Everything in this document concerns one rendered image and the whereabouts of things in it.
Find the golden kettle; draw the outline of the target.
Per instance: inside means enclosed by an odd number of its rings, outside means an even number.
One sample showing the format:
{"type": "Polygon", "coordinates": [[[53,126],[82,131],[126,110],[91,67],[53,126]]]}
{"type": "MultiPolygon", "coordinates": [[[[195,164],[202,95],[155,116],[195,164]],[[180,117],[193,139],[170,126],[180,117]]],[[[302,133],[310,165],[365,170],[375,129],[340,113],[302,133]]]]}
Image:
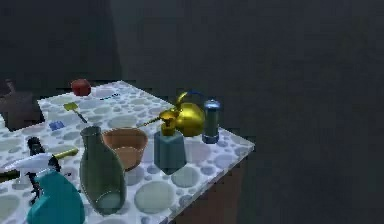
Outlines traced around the golden kettle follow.
{"type": "Polygon", "coordinates": [[[205,113],[195,103],[187,102],[185,97],[198,95],[196,91],[186,91],[181,93],[172,108],[176,113],[176,129],[185,137],[195,137],[200,135],[204,129],[205,113]]]}

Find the blue pepper shaker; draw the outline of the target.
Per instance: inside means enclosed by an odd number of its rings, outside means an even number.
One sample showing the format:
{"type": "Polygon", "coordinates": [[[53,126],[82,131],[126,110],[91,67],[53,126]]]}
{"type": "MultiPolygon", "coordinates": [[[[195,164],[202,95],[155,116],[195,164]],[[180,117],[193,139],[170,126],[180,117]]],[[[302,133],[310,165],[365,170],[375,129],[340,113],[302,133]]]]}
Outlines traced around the blue pepper shaker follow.
{"type": "Polygon", "coordinates": [[[205,123],[202,141],[206,144],[216,144],[219,140],[219,110],[221,105],[214,99],[204,103],[205,123]]]}

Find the teal soap dispenser bottle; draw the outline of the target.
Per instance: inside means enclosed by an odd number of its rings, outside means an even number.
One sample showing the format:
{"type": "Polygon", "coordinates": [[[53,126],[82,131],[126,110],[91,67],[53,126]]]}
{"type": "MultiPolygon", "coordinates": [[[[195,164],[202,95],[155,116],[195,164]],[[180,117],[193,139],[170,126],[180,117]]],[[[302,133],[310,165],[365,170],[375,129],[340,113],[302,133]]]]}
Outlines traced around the teal soap dispenser bottle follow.
{"type": "Polygon", "coordinates": [[[183,168],[186,161],[183,135],[176,130],[176,119],[179,113],[168,109],[162,111],[156,118],[139,123],[137,127],[144,127],[161,120],[160,130],[154,134],[154,164],[166,175],[172,175],[183,168]]]}

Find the brown bowl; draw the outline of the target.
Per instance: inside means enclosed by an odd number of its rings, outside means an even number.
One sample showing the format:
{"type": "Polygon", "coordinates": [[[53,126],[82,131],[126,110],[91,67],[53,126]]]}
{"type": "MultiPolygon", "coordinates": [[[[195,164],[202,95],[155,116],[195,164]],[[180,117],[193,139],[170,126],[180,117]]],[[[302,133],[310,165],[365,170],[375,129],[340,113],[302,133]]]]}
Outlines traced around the brown bowl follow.
{"type": "Polygon", "coordinates": [[[125,171],[137,167],[148,144],[145,132],[138,128],[115,128],[102,134],[104,143],[119,157],[125,171]]]}

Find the brown counter cabinet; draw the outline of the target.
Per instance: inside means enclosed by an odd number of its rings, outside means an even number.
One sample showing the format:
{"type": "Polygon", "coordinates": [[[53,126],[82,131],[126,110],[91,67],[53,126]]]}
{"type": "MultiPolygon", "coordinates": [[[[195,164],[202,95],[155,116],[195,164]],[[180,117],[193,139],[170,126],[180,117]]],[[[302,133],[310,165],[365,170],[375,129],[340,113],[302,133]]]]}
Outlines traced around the brown counter cabinet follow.
{"type": "Polygon", "coordinates": [[[237,224],[245,165],[236,164],[169,224],[237,224]]]}

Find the green glass vase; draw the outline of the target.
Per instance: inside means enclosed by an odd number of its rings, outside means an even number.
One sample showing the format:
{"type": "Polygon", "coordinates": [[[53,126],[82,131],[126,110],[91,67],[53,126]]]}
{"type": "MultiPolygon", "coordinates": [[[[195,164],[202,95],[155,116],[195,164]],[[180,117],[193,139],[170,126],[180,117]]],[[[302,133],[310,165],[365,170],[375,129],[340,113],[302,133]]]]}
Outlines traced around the green glass vase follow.
{"type": "Polygon", "coordinates": [[[97,213],[102,216],[114,214],[126,200],[122,163],[103,142],[100,127],[86,127],[80,135],[84,144],[79,168],[82,192],[97,213]]]}

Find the red apple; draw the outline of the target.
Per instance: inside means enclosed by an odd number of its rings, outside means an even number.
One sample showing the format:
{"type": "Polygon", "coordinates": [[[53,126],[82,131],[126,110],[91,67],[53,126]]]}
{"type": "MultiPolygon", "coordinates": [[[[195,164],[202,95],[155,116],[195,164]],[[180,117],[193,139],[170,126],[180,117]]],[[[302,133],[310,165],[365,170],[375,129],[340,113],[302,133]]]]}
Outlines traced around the red apple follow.
{"type": "Polygon", "coordinates": [[[91,85],[86,79],[72,81],[71,89],[76,96],[88,96],[91,93],[91,85]]]}

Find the yellow spatula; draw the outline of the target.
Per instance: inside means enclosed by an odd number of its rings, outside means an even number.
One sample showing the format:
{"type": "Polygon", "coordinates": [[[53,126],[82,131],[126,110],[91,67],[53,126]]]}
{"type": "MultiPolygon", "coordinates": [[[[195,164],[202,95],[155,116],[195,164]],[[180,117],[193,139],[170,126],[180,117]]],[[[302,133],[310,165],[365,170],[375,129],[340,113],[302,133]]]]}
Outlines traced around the yellow spatula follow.
{"type": "Polygon", "coordinates": [[[63,107],[67,111],[74,112],[81,119],[83,123],[87,122],[87,120],[82,116],[82,114],[77,111],[78,105],[75,102],[66,103],[63,105],[63,107]]]}

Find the teal spray bottle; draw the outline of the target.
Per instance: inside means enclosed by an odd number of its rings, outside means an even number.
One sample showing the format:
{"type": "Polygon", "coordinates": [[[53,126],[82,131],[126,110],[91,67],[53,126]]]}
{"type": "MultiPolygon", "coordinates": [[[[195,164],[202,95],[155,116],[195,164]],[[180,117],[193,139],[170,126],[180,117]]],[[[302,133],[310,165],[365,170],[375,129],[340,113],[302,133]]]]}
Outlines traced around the teal spray bottle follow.
{"type": "MultiPolygon", "coordinates": [[[[30,138],[27,147],[29,156],[49,153],[37,137],[30,138]]],[[[61,165],[56,158],[49,164],[52,168],[40,173],[28,173],[35,196],[30,201],[26,224],[83,224],[84,204],[78,190],[67,180],[70,173],[61,173],[61,165]]]]}

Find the yellow handled knife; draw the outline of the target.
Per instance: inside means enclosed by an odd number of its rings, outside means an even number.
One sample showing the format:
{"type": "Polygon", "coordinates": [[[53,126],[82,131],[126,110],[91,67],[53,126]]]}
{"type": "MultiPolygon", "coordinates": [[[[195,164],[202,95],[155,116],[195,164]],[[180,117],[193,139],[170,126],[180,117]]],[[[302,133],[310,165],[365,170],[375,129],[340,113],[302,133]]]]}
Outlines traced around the yellow handled knife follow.
{"type": "Polygon", "coordinates": [[[29,182],[28,173],[40,173],[52,168],[49,162],[54,158],[60,160],[65,157],[75,156],[78,152],[77,148],[73,148],[58,154],[39,153],[19,159],[9,165],[0,167],[0,178],[16,179],[20,184],[27,184],[29,182]]]}

